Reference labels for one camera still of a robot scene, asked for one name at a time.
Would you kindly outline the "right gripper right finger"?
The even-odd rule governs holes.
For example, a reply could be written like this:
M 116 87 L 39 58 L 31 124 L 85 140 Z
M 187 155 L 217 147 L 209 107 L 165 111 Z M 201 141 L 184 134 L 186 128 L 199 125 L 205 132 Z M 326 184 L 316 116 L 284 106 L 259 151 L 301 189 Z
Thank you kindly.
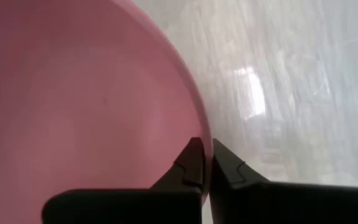
M 213 139 L 215 223 L 358 223 L 358 187 L 274 182 Z

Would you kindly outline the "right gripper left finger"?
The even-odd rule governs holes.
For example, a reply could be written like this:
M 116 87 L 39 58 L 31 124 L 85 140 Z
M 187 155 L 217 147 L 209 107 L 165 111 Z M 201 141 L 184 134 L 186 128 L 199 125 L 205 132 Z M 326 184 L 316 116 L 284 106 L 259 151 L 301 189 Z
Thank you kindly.
M 204 147 L 191 138 L 149 189 L 75 189 L 47 200 L 43 223 L 200 223 Z

